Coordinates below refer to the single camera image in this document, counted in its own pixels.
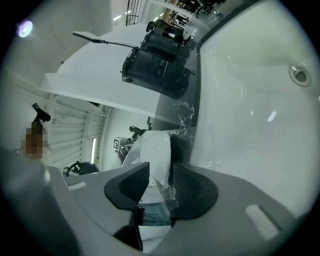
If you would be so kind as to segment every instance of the railing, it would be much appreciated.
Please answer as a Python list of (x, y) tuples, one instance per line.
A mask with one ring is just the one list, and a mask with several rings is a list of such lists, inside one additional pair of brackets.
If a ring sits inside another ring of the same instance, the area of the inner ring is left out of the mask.
[(128, 0), (126, 9), (125, 25), (130, 26), (138, 23), (140, 8), (143, 0)]

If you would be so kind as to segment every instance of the white ceiling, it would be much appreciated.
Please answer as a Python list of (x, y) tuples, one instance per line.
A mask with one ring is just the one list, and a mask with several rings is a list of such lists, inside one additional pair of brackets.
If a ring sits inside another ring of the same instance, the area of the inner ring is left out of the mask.
[(37, 87), (45, 73), (56, 72), (61, 61), (66, 61), (88, 43), (73, 36), (73, 31), (101, 36), (112, 30), (111, 1), (44, 1), (28, 17), (33, 23), (31, 34), (13, 40), (6, 56), (6, 67), (26, 84)]

